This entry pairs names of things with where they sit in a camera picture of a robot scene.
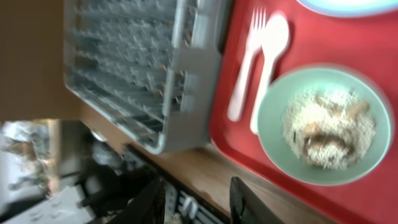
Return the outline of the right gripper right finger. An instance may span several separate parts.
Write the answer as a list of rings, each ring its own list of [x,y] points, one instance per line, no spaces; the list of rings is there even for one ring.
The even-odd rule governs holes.
[[[284,224],[239,177],[231,178],[229,207],[232,224]]]

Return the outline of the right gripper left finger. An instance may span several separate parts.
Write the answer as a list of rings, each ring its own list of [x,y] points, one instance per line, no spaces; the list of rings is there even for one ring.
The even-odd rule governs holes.
[[[164,224],[164,219],[164,182],[155,178],[107,224]]]

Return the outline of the green bowl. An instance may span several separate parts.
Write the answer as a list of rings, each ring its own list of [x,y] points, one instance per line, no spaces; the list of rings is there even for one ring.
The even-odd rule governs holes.
[[[282,117],[289,101],[305,90],[353,91],[368,101],[376,135],[364,159],[347,169],[328,170],[306,165],[294,155],[282,135]],[[289,177],[323,186],[347,184],[374,170],[392,146],[395,122],[390,102],[375,83],[352,70],[326,65],[304,66],[277,78],[263,98],[257,117],[258,138],[272,163]]]

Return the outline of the rice food leftovers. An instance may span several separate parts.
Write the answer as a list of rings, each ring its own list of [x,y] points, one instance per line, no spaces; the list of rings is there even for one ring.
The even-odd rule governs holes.
[[[293,153],[310,166],[346,169],[368,152],[376,122],[367,100],[346,90],[305,90],[282,116],[282,134]]]

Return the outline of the white plastic spoon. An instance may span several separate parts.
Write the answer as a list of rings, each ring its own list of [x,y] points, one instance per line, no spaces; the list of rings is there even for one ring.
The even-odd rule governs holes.
[[[258,134],[257,120],[259,116],[259,107],[270,85],[274,64],[286,51],[289,41],[290,28],[285,14],[282,11],[272,13],[266,22],[265,34],[262,38],[264,64],[250,121],[250,129],[253,134]]]

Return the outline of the white plastic fork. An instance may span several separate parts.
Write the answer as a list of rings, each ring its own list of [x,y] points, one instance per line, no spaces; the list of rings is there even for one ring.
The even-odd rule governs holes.
[[[252,12],[243,61],[228,105],[227,116],[230,121],[239,121],[243,113],[252,60],[261,49],[265,27],[266,9],[256,7]]]

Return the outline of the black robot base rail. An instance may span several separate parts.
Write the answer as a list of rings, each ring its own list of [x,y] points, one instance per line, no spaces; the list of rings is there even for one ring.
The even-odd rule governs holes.
[[[166,222],[196,224],[230,222],[229,216],[219,211],[131,144],[124,145],[123,158],[128,170],[144,168],[164,181]]]

